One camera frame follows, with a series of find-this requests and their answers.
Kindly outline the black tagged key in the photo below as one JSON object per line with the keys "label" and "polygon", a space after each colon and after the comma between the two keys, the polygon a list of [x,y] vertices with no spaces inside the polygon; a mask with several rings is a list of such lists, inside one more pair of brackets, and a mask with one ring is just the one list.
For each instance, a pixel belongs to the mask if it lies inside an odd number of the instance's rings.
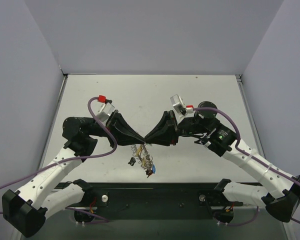
{"label": "black tagged key", "polygon": [[136,159],[135,159],[134,157],[131,157],[130,160],[129,160],[129,162],[128,162],[128,164],[129,164],[130,166],[134,166],[135,163],[136,163]]}

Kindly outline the red tagged key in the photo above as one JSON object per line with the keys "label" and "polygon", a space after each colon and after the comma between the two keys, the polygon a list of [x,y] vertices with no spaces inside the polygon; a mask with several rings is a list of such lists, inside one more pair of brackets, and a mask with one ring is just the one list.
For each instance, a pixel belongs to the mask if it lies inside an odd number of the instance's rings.
{"label": "red tagged key", "polygon": [[147,169],[145,173],[146,173],[147,178],[149,178],[153,174],[152,170],[149,170],[149,169]]}

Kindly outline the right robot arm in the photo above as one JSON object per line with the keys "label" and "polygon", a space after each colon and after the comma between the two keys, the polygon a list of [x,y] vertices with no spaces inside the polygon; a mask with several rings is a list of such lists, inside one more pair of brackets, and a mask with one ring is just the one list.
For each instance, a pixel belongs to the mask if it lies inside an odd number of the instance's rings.
{"label": "right robot arm", "polygon": [[234,121],[209,101],[198,107],[173,103],[145,142],[152,145],[176,145],[180,137],[195,138],[217,156],[235,164],[259,184],[249,185],[222,179],[215,192],[227,202],[243,203],[266,211],[275,219],[288,223],[300,204],[300,175],[288,174],[263,158],[241,138]]}

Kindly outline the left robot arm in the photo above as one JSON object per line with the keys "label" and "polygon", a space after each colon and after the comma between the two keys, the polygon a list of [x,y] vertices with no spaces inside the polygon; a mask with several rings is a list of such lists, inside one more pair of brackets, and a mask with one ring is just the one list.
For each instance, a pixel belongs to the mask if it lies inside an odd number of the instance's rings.
{"label": "left robot arm", "polygon": [[7,190],[2,196],[2,215],[24,237],[35,235],[46,220],[70,205],[86,206],[93,199],[91,186],[75,180],[58,192],[52,190],[75,168],[93,157],[97,137],[109,140],[110,147],[143,144],[145,139],[134,131],[115,110],[106,119],[68,117],[62,125],[66,143],[49,165],[30,177],[17,190]]}

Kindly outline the metal disc with keyrings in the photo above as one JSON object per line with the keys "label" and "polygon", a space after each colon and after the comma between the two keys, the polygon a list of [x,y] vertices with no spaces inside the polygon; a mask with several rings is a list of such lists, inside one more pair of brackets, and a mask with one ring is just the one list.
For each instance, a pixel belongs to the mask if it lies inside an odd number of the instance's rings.
{"label": "metal disc with keyrings", "polygon": [[[150,154],[148,147],[151,147],[151,144],[133,144],[130,148],[132,151],[132,157],[135,158],[136,163],[140,165],[143,170],[152,170],[154,165],[153,157]],[[142,148],[142,152],[137,154],[138,148]]]}

